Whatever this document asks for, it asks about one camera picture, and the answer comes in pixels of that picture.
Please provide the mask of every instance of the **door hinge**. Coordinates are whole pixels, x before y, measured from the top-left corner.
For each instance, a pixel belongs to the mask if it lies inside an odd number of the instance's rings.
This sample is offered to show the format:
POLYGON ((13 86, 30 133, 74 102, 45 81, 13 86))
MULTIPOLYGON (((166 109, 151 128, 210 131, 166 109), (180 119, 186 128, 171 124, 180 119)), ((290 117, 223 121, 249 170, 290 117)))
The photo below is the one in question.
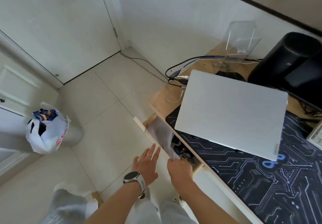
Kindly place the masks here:
POLYGON ((115 36, 118 38, 118 33, 116 32, 116 29, 114 27, 113 27, 113 30, 114 30, 115 36))

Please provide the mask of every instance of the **forearm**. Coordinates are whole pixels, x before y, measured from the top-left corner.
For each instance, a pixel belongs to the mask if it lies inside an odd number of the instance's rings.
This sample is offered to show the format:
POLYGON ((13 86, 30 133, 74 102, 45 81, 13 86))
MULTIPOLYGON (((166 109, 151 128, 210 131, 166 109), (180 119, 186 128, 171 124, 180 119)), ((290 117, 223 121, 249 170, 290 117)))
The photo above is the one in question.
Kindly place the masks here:
POLYGON ((138 182, 124 184, 88 218, 85 224, 123 224, 141 193, 138 182))
POLYGON ((200 224, 238 224, 227 212, 209 198, 193 181, 179 193, 187 202, 200 224))

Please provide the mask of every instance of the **door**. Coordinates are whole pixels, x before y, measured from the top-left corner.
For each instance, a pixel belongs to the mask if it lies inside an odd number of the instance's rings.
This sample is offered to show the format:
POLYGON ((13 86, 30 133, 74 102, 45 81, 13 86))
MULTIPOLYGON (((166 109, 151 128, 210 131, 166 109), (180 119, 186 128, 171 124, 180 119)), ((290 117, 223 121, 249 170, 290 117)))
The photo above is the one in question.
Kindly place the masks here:
POLYGON ((120 51, 103 0, 0 2, 0 30, 62 83, 120 51))
POLYGON ((0 52, 0 108, 30 116, 41 102, 55 106, 58 92, 0 52))

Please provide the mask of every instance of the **circuit pattern desk mat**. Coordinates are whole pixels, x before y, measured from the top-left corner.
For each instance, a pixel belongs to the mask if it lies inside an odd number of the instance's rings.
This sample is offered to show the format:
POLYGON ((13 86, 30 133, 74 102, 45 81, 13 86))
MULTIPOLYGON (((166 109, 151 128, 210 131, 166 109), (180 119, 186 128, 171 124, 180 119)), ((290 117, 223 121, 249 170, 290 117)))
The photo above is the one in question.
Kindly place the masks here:
MULTIPOLYGON (((166 117, 173 129, 179 109, 166 117)), ((262 222, 321 224, 322 151, 305 139, 311 131, 287 111, 274 162, 176 130, 262 222)))

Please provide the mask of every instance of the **silver laptop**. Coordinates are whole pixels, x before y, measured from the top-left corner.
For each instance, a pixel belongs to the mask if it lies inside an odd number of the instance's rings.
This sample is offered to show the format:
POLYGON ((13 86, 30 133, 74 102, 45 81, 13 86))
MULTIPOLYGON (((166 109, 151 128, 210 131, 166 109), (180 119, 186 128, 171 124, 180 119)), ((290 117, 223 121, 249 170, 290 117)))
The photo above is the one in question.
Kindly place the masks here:
POLYGON ((175 129, 276 161, 286 92, 192 70, 175 129))

